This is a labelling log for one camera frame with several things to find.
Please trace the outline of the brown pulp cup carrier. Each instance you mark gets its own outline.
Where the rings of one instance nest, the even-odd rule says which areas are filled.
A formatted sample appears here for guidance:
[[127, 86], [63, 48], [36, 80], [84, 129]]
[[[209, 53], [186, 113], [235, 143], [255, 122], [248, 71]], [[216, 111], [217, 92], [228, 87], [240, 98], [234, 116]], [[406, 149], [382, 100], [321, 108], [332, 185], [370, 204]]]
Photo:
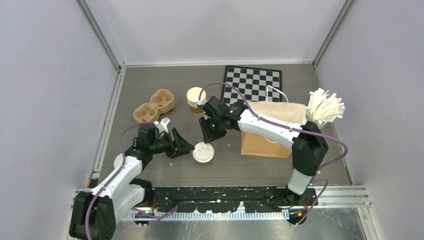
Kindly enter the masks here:
[[166, 114], [176, 106], [175, 96], [167, 89], [157, 90], [149, 102], [143, 103], [133, 112], [133, 118], [137, 123], [155, 122], [162, 114]]

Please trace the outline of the brown paper coffee cup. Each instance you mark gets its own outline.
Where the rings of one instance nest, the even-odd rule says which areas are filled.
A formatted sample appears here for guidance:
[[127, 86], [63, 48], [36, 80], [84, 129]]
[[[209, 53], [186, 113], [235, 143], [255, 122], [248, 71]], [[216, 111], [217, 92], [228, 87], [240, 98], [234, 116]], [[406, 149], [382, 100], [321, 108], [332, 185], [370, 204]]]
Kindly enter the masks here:
[[214, 157], [212, 156], [212, 157], [209, 157], [209, 158], [202, 159], [202, 158], [198, 158], [198, 157], [194, 156], [193, 158], [196, 162], [200, 163], [201, 165], [208, 165]]

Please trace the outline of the stack of white lids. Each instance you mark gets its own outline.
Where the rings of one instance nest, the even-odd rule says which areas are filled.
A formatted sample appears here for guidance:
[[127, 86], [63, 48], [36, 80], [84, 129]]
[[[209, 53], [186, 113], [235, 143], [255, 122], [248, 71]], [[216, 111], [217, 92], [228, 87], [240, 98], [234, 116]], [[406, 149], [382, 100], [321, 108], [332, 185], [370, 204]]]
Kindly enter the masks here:
[[127, 161], [125, 161], [125, 163], [123, 164], [124, 158], [122, 154], [119, 154], [113, 162], [113, 167], [114, 169], [119, 169], [119, 168], [125, 168]]

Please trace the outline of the green cup of paper sticks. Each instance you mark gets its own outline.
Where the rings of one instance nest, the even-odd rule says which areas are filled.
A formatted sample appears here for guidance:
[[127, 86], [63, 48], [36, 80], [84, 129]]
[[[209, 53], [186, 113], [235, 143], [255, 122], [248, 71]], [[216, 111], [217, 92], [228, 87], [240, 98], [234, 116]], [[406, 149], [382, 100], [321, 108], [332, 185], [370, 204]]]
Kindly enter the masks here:
[[329, 94], [322, 88], [309, 92], [309, 102], [306, 106], [306, 119], [315, 123], [321, 130], [325, 125], [341, 119], [346, 110], [342, 99], [337, 94]]

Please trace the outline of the brown paper bag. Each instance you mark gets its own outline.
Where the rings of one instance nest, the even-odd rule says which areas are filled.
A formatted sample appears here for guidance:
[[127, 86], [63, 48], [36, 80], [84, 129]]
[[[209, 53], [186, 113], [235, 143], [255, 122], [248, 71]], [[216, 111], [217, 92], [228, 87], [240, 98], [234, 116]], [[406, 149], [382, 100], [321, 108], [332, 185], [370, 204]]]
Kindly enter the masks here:
[[[267, 85], [266, 90], [271, 92], [265, 96], [265, 100], [250, 101], [249, 105], [254, 111], [271, 118], [293, 124], [303, 125], [306, 120], [306, 106], [301, 103], [289, 102], [287, 96], [280, 90]], [[285, 102], [269, 101], [269, 96], [284, 97]], [[263, 157], [288, 158], [292, 154], [291, 148], [287, 148], [274, 140], [251, 132], [241, 133], [241, 154]]]

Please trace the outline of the stack of paper cups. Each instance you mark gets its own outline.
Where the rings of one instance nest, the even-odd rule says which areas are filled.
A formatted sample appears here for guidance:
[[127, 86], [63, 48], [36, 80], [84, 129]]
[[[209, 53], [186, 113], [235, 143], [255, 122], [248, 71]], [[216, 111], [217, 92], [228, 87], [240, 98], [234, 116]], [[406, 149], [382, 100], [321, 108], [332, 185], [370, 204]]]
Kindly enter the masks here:
[[187, 103], [195, 115], [201, 115], [204, 110], [197, 106], [197, 100], [206, 99], [206, 92], [201, 87], [192, 87], [186, 93]]

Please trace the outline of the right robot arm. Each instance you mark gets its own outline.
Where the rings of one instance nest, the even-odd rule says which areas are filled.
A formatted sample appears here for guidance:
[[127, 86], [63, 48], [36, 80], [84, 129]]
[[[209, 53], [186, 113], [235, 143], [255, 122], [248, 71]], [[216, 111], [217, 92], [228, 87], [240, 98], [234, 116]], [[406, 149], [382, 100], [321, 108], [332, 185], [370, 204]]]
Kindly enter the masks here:
[[299, 205], [305, 199], [305, 190], [329, 149], [315, 123], [281, 121], [246, 104], [227, 105], [215, 96], [199, 101], [198, 105], [205, 114], [199, 119], [205, 143], [224, 137], [228, 130], [237, 130], [260, 135], [291, 149], [293, 172], [285, 188], [285, 198], [291, 205]]

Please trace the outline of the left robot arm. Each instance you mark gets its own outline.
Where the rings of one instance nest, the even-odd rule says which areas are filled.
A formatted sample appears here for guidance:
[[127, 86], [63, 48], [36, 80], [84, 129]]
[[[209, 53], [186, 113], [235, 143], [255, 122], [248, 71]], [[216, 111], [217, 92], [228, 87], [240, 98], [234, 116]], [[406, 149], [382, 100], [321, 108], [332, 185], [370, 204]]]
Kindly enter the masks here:
[[73, 202], [69, 235], [79, 240], [110, 240], [118, 222], [139, 204], [148, 207], [153, 202], [150, 181], [137, 176], [155, 154], [175, 159], [189, 154], [195, 147], [176, 128], [170, 132], [159, 129], [156, 122], [142, 122], [131, 147], [121, 149], [122, 161], [96, 187], [79, 192]]

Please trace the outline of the white plastic cup lid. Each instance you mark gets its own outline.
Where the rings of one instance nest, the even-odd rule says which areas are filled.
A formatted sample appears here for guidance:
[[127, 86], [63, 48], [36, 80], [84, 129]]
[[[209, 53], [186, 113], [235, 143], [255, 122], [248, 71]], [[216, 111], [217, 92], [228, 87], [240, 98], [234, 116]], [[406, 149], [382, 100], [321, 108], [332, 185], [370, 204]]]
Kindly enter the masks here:
[[215, 150], [210, 143], [199, 142], [194, 146], [194, 150], [192, 151], [192, 156], [196, 156], [200, 159], [207, 159], [210, 157], [214, 157]]

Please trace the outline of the black white checkerboard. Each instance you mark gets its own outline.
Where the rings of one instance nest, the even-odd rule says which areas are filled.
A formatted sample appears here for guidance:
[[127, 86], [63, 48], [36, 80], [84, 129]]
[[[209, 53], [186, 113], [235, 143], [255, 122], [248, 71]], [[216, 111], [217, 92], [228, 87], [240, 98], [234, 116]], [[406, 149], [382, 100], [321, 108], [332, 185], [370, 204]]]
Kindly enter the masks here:
[[283, 89], [281, 70], [247, 66], [227, 65], [225, 67], [220, 99], [227, 105], [243, 104], [247, 101], [286, 102], [287, 98], [280, 93]]

